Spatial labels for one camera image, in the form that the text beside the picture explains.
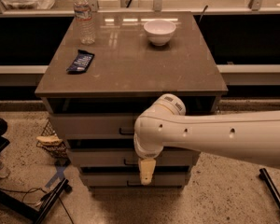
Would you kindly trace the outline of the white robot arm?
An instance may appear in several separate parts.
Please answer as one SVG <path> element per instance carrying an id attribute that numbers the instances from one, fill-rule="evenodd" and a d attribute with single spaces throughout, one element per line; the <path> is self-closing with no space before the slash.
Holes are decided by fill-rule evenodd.
<path id="1" fill-rule="evenodd" d="M 178 97 L 164 94 L 136 119 L 133 142 L 144 185 L 165 147 L 280 169 L 280 111 L 188 116 Z"/>

